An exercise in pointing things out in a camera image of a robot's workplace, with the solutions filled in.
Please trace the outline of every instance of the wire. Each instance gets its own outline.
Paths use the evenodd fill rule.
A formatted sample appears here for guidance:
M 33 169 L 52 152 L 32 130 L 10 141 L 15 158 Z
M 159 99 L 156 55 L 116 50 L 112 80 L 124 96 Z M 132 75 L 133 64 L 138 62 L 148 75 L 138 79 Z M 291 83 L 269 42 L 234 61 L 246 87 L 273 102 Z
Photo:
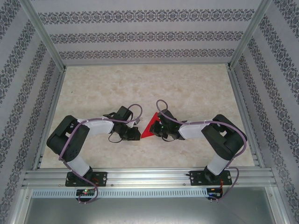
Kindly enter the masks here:
M 166 140 L 163 136 L 161 136 L 161 138 L 163 139 L 163 141 L 166 141 L 166 142 L 171 142 L 171 141 L 174 141 L 174 140 L 175 140 L 175 139 L 173 139 L 173 140 L 168 141 L 168 140 Z
M 220 194 L 222 194 L 223 193 L 223 180 L 222 179 L 220 179 L 220 189 L 221 189 Z
M 228 166 L 231 164 L 231 162 L 232 162 L 236 157 L 238 157 L 239 155 L 241 155 L 241 154 L 245 151 L 246 146 L 247 146 L 246 139 L 245 139 L 244 135 L 243 135 L 237 128 L 235 128 L 234 126 L 231 126 L 231 125 L 229 125 L 229 124 L 227 124 L 227 123 L 224 123 L 224 122 L 213 121 L 213 120 L 197 121 L 197 122 L 181 122 L 181 121 L 177 121 L 177 120 L 175 120 L 175 119 L 172 119 L 172 118 L 168 117 L 166 114 L 164 114 L 164 113 L 161 111 L 161 109 L 160 109 L 160 107 L 159 107 L 159 105 L 158 105 L 159 102 L 163 102 L 163 103 L 165 103 L 165 105 L 166 105 L 166 109 L 168 109 L 168 105 L 167 105 L 166 101 L 164 101 L 164 100 L 162 100 L 162 99 L 159 99 L 159 100 L 157 100 L 157 102 L 156 102 L 156 106 L 157 106 L 157 109 L 159 110 L 159 112 L 160 112 L 164 117 L 166 117 L 167 119 L 169 119 L 169 120 L 171 120 L 171 121 L 173 121 L 173 122 L 176 122 L 176 123 L 178 123 L 178 124 L 181 124 L 181 125 L 218 124 L 218 125 L 224 125 L 224 126 L 226 126 L 226 127 L 229 127 L 229 128 L 231 128 L 231 129 L 233 129 L 234 131 L 236 131 L 236 132 L 241 136 L 241 138 L 242 138 L 242 140 L 243 140 L 243 142 L 244 142 L 244 146 L 243 146 L 243 149 L 241 150 L 241 152 L 239 152 L 239 153 L 237 153 L 236 155 L 234 155 L 234 157 L 228 162 L 228 164 L 226 165 L 226 169 L 228 168 Z M 217 198 L 215 198 L 215 197 L 210 196 L 210 197 L 214 198 L 216 201 L 220 201 L 220 200 L 222 200 L 223 198 L 225 198 L 226 195 L 228 194 L 228 192 L 230 192 L 231 189 L 234 187 L 234 185 L 236 184 L 236 182 L 237 182 L 237 180 L 238 180 L 238 178 L 239 178 L 239 173 L 240 173 L 239 169 L 238 169 L 237 167 L 230 167 L 230 168 L 234 168 L 234 169 L 237 170 L 237 177 L 235 178 L 235 181 L 234 181 L 234 183 L 232 184 L 232 186 L 227 190 L 227 192 L 225 193 L 225 195 L 222 196 L 220 199 L 217 199 Z
M 216 200 L 216 202 L 219 202 L 221 200 L 223 200 L 227 195 L 228 193 L 232 190 L 232 188 L 235 186 L 235 184 L 237 183 L 237 180 L 239 179 L 239 175 L 240 175 L 240 171 L 237 167 L 230 167 L 230 169 L 235 169 L 237 171 L 237 176 L 235 177 L 235 181 L 233 182 L 232 186 L 227 190 L 227 192 L 225 193 L 225 195 L 223 195 L 221 198 L 217 199 L 213 196 L 209 196 L 211 197 L 212 199 Z
M 81 197 L 81 196 L 79 196 L 78 201 L 79 201 L 80 204 L 81 204 L 81 203 L 83 203 L 83 204 L 88 204 L 88 203 L 91 203 L 91 202 L 93 202 L 94 200 L 96 200 L 97 197 L 98 197 L 98 195 L 99 195 L 99 189 L 98 189 L 97 185 L 95 185 L 93 182 L 89 181 L 88 179 L 84 178 L 84 177 L 81 176 L 80 174 L 76 173 L 76 171 L 74 171 L 74 170 L 73 170 L 73 169 L 66 163 L 66 161 L 64 161 L 64 159 L 62 158 L 63 155 L 64 155 L 64 153 L 65 153 L 65 151 L 66 151 L 66 149 L 67 149 L 67 147 L 68 147 L 68 145 L 69 145 L 69 143 L 70 143 L 70 141 L 71 141 L 71 139 L 73 138 L 75 132 L 78 130 L 78 128 L 79 128 L 81 125 L 83 125 L 83 124 L 85 124 L 85 123 L 87 123 L 87 122 L 90 122 L 90 121 L 95 121 L 95 120 L 108 120 L 108 121 L 114 121 L 114 122 L 120 122 L 120 123 L 129 123 L 129 122 L 138 120 L 138 119 L 141 117 L 142 112 L 143 112 L 142 107 L 141 107 L 139 104 L 132 104 L 131 106 L 128 107 L 128 109 L 131 108 L 132 106 L 138 106 L 138 107 L 140 108 L 140 114 L 139 114 L 139 116 L 138 116 L 137 118 L 135 118 L 135 119 L 133 119 L 133 120 L 129 120 L 129 121 L 128 121 L 128 120 L 115 120 L 115 119 L 109 119 L 109 118 L 92 118 L 92 119 L 88 119 L 88 120 L 83 120 L 82 122 L 80 122 L 80 123 L 74 128 L 74 130 L 72 131 L 71 135 L 69 136 L 69 139 L 66 141 L 66 143 L 65 143 L 65 145 L 64 145 L 64 147 L 63 147 L 63 149 L 62 149 L 62 151 L 61 151 L 61 153 L 60 153 L 60 155 L 59 155 L 58 160 L 62 161 L 63 164 L 64 164 L 68 169 L 70 169 L 70 170 L 73 172 L 74 175 L 76 175 L 77 177 L 81 178 L 82 180 L 84 180 L 84 181 L 86 181 L 87 183 L 89 183 L 89 184 L 91 184 L 92 186 L 94 186 L 94 188 L 95 188 L 95 190 L 96 190 L 96 192 L 97 192 L 97 193 L 96 193 L 96 196 L 93 197 L 93 198 L 92 198 L 91 200 L 89 200 L 88 202 L 82 202 L 82 201 L 80 201 L 80 197 Z
M 112 142 L 112 143 L 120 143 L 120 142 L 122 141 L 122 138 L 121 138 L 120 141 L 111 141 L 111 140 L 110 140 L 111 135 L 109 135 L 109 137 L 108 137 L 108 141 L 110 141 L 110 142 Z

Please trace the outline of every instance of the enclosure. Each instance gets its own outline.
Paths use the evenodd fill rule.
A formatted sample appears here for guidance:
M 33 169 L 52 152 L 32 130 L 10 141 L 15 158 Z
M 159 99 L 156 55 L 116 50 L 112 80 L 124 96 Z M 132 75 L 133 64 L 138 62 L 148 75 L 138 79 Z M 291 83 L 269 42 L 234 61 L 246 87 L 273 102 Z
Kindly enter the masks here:
M 297 4 L 2 0 L 0 223 L 299 223 Z M 69 170 L 49 135 L 67 115 L 131 104 L 143 107 L 142 133 L 158 99 L 178 120 L 223 114 L 246 133 L 230 194 L 210 202 L 219 186 L 186 176 L 215 155 L 205 138 L 115 144 L 101 134 L 80 155 L 107 172 L 106 186 L 78 204 L 82 187 L 65 186 Z

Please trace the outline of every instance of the striped wall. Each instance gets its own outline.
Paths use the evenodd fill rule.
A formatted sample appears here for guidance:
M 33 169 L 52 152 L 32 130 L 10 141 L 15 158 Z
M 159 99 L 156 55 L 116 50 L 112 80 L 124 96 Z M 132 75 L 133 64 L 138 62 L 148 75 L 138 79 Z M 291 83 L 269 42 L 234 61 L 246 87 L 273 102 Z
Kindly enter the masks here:
M 235 67 L 266 166 L 299 223 L 299 1 L 274 0 Z
M 32 168 L 60 71 L 17 0 L 0 1 L 0 224 Z
M 66 65 L 228 63 L 260 0 L 33 0 Z

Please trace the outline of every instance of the marble floor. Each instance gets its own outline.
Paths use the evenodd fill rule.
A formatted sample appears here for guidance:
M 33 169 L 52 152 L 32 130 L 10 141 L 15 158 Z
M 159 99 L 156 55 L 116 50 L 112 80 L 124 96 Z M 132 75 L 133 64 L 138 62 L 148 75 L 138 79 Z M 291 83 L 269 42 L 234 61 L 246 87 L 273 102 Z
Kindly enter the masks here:
M 138 103 L 142 133 L 164 99 L 178 120 L 200 121 L 221 113 L 244 130 L 224 64 L 115 65 L 68 67 L 51 132 L 66 115 L 88 119 Z M 132 107 L 134 115 L 138 107 Z M 108 141 L 108 134 L 88 138 L 80 155 L 93 168 L 204 167 L 214 150 L 206 139 L 164 142 L 151 136 L 141 141 Z M 254 166 L 249 147 L 232 165 Z M 64 168 L 58 155 L 45 148 L 41 168 Z

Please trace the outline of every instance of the metal panel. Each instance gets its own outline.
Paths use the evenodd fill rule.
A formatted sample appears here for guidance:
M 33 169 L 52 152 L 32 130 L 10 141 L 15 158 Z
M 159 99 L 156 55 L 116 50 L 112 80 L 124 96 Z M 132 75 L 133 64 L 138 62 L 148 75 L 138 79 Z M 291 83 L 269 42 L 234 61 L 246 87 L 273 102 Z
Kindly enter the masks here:
M 264 188 L 236 188 L 222 202 L 199 198 L 31 199 L 27 224 L 273 224 Z
M 290 224 L 278 187 L 265 188 L 276 223 Z
M 11 224 L 23 224 L 25 222 L 26 214 L 29 208 L 30 200 L 32 196 L 31 189 L 21 189 L 18 197 L 18 201 L 16 202 L 16 206 L 14 208 L 14 212 L 12 213 L 12 217 L 10 219 Z

